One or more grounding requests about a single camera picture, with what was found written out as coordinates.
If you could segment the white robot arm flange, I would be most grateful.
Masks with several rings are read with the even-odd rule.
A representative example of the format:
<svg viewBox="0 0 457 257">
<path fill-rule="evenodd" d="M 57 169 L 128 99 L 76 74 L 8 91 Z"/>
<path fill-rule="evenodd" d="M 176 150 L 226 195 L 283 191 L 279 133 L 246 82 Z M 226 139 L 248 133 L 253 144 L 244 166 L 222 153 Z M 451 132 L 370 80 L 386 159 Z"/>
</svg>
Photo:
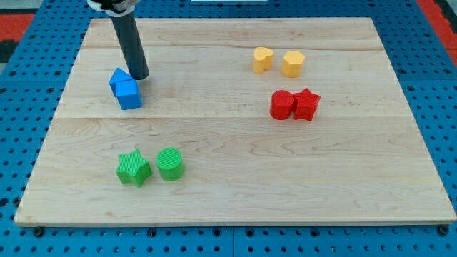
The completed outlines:
<svg viewBox="0 0 457 257">
<path fill-rule="evenodd" d="M 132 13 L 139 2 L 140 0 L 86 0 L 93 10 L 115 18 Z"/>
</svg>

